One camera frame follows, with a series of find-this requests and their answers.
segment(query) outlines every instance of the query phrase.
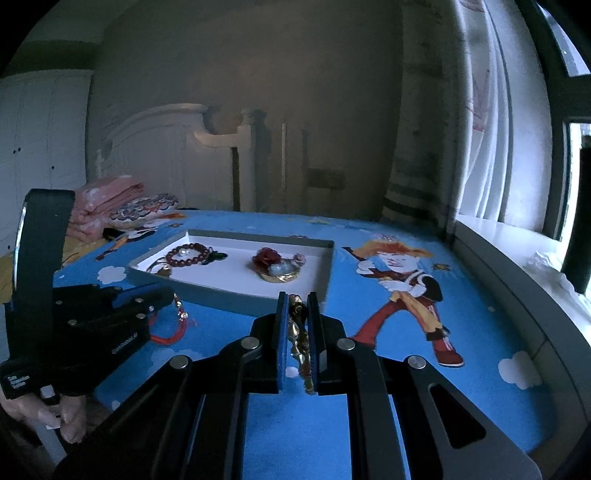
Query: red string bracelet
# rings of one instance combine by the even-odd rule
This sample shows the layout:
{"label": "red string bracelet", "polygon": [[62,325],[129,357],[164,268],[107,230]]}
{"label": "red string bracelet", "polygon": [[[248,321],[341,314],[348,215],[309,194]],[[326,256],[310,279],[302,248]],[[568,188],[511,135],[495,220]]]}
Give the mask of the red string bracelet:
{"label": "red string bracelet", "polygon": [[[172,345],[173,343],[178,342],[181,338],[183,338],[185,331],[187,330],[187,318],[189,318],[189,314],[184,311],[183,304],[178,299],[176,293],[174,294],[174,305],[176,306],[176,308],[178,310],[178,312],[177,312],[177,316],[178,316],[177,331],[174,332],[173,336],[168,337],[168,338],[159,337],[157,335],[150,335],[150,340],[152,340],[154,343],[157,343],[158,345],[169,346],[169,345]],[[156,322],[157,318],[158,318],[158,314],[154,315],[152,318],[150,318],[150,320],[148,321],[148,324],[150,326],[153,325]]]}

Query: white tray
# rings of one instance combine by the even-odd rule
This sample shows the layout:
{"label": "white tray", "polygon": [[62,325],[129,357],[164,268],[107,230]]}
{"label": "white tray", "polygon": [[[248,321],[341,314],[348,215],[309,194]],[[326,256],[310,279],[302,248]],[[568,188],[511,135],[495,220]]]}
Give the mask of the white tray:
{"label": "white tray", "polygon": [[[173,248],[195,242],[226,253],[228,257],[209,265],[173,267],[169,278],[146,272]],[[252,269],[252,257],[263,247],[277,250],[284,258],[304,254],[306,264],[295,280],[283,284],[269,283]],[[128,265],[128,277],[136,285],[155,281],[168,285],[179,298],[192,303],[254,316],[273,313],[281,291],[295,293],[304,301],[308,293],[315,291],[322,308],[333,247],[333,242],[325,240],[189,230],[133,260]]]}

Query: window sill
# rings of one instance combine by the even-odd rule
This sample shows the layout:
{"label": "window sill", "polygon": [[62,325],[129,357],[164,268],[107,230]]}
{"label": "window sill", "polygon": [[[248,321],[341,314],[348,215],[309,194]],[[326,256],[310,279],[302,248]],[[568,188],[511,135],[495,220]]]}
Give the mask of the window sill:
{"label": "window sill", "polygon": [[591,318],[566,290],[524,268],[535,252],[553,252],[562,260],[566,246],[504,223],[464,215],[457,220],[456,241],[496,274],[536,322],[556,350],[586,417],[591,419]]}

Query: white headboard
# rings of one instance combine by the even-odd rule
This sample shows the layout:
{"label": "white headboard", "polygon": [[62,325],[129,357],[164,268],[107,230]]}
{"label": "white headboard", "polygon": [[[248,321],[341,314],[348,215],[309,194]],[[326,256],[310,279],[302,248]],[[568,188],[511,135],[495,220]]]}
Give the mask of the white headboard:
{"label": "white headboard", "polygon": [[133,175],[147,194],[172,193],[182,207],[234,210],[239,200],[240,211],[256,211],[252,111],[242,110],[242,125],[229,135],[207,131],[206,111],[199,103],[172,103],[130,116],[97,150],[96,175]]}

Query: patterned pillow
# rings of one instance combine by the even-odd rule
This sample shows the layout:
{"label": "patterned pillow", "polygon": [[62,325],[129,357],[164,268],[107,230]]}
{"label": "patterned pillow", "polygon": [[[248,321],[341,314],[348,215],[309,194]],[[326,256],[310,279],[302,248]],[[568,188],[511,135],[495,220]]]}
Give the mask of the patterned pillow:
{"label": "patterned pillow", "polygon": [[178,198],[168,193],[140,197],[119,207],[109,218],[111,226],[127,230],[142,225],[151,219],[173,213]]}

